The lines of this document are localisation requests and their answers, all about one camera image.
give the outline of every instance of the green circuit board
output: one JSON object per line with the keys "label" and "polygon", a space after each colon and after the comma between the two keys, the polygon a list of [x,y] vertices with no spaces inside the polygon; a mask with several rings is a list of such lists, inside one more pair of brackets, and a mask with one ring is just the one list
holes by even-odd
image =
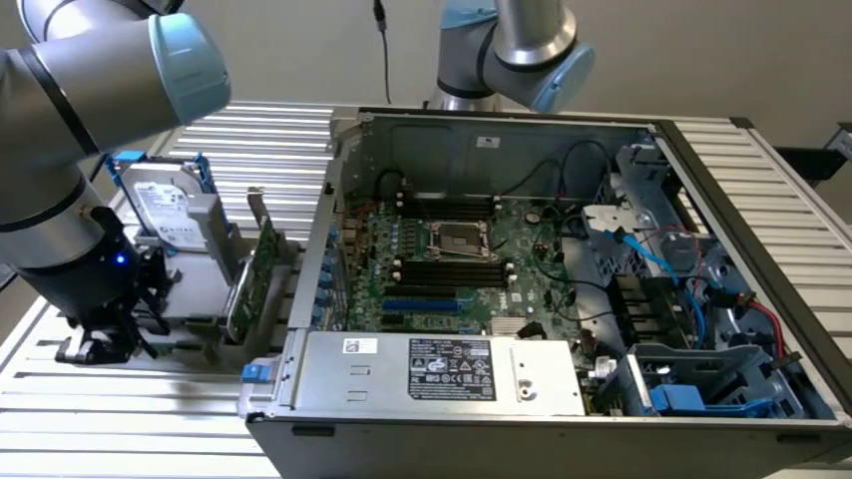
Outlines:
{"label": "green circuit board", "polygon": [[[476,260],[471,253],[443,252],[436,257],[432,232],[440,224],[457,228],[463,222],[403,219],[393,208],[380,205],[368,214],[349,221],[349,265],[352,278],[352,300],[348,310],[348,330],[404,332],[441,332],[461,334],[507,334],[513,325],[537,321],[548,338],[569,339],[577,335],[577,324],[565,321],[555,313],[575,317],[572,308],[559,306],[567,294],[564,283],[547,278],[539,266],[552,276],[568,278],[561,262],[551,260],[553,240],[552,222],[531,225],[524,220],[528,213],[540,214],[543,206],[524,201],[503,202],[501,210],[487,222],[479,224],[488,245],[488,259],[481,262],[513,264],[516,279],[508,287],[456,287],[455,300],[459,310],[387,311],[384,310],[385,288],[396,281],[392,277],[395,259],[409,261]],[[533,243],[547,244],[551,252],[541,259],[533,256]],[[549,292],[551,301],[545,301]],[[388,326],[383,316],[395,313],[403,323]]]}

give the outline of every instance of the power supply label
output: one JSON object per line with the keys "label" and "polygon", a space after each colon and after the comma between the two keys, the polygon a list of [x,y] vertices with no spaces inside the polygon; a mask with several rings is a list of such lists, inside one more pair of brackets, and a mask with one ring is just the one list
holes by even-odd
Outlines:
{"label": "power supply label", "polygon": [[409,339],[409,396],[417,400],[496,401],[491,342]]}

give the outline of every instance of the motherboard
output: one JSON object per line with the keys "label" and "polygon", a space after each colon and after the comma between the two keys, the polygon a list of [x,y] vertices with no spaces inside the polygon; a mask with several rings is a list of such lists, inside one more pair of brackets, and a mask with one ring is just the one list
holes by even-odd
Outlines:
{"label": "motherboard", "polygon": [[408,200],[344,214],[347,330],[577,335],[556,229],[569,205]]}

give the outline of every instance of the white label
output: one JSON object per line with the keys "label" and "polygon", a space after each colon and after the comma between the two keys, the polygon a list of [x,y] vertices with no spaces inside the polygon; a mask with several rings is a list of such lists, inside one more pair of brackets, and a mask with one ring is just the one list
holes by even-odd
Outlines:
{"label": "white label", "polygon": [[477,148],[500,148],[500,137],[476,137]]}
{"label": "white label", "polygon": [[159,183],[137,183],[133,189],[160,239],[177,249],[205,249],[199,224],[188,216],[184,191]]}
{"label": "white label", "polygon": [[376,337],[348,337],[344,339],[344,354],[376,354],[379,339]]}

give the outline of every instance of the white wall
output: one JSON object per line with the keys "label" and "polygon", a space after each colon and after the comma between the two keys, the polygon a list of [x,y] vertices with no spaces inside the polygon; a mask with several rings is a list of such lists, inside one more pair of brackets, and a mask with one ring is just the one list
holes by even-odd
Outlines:
{"label": "white wall", "polygon": [[[380,103],[371,0],[191,0],[237,98]],[[385,0],[393,96],[433,87],[439,0]],[[747,116],[777,144],[852,118],[848,0],[572,0],[597,65],[572,110]]]}

